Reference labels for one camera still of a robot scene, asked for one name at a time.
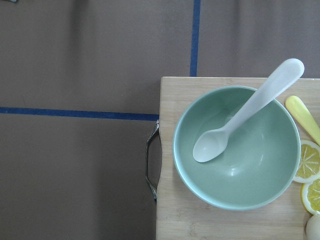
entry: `light green plastic bowl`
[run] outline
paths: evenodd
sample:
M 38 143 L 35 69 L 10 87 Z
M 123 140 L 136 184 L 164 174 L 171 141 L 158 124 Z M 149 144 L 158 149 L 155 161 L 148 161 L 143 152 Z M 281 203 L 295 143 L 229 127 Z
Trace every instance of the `light green plastic bowl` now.
M 250 210 L 272 202 L 299 166 L 299 132 L 277 100 L 238 128 L 221 155 L 204 163 L 193 158 L 199 136 L 225 125 L 254 91 L 245 86 L 210 91 L 185 110 L 174 131 L 173 159 L 181 179 L 200 199 L 222 209 Z

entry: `wooden board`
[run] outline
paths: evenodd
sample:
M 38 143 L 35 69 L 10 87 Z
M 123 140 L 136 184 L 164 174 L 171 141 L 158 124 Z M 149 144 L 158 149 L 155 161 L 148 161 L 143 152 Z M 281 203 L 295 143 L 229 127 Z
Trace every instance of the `wooden board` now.
M 200 95 L 231 85 L 258 88 L 265 78 L 163 77 L 159 132 L 162 167 L 158 184 L 157 240 L 306 240 L 311 216 L 300 199 L 301 184 L 290 187 L 272 203 L 254 210 L 230 211 L 195 196 L 182 182 L 172 155 L 176 123 L 186 107 Z M 320 124 L 320 79 L 299 79 L 277 99 L 296 95 Z M 301 139 L 311 139 L 297 124 Z

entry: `yellow utensil handle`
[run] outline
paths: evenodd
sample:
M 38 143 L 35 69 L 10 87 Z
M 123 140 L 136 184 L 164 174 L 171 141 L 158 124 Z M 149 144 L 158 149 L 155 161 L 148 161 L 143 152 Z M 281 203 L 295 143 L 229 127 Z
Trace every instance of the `yellow utensil handle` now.
M 297 96 L 290 96 L 285 101 L 285 106 L 315 142 L 320 145 L 320 128 L 302 100 Z

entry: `blue tape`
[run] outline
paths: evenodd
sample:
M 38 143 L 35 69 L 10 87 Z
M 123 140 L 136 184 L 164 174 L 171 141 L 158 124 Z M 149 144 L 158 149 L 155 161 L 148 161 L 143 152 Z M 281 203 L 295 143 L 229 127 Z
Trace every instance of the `blue tape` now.
M 40 115 L 40 116 L 92 118 L 92 119 L 140 120 L 140 121 L 156 121 L 159 119 L 158 114 L 105 112 L 105 111 L 77 111 L 77 110 L 20 108 L 20 107 L 0 107 L 0 114 Z
M 190 77 L 197 76 L 201 0 L 193 0 Z

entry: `spoon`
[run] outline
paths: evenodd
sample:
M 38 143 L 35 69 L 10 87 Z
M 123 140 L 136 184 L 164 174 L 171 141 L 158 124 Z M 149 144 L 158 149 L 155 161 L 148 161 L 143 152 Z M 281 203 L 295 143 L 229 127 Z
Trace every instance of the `spoon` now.
M 230 134 L 296 82 L 304 70 L 304 64 L 296 58 L 281 63 L 233 118 L 223 127 L 205 131 L 198 138 L 193 147 L 193 158 L 204 163 L 220 155 L 227 147 Z
M 286 99 L 285 106 L 315 142 L 320 145 L 320 128 L 302 100 L 297 96 L 290 96 Z

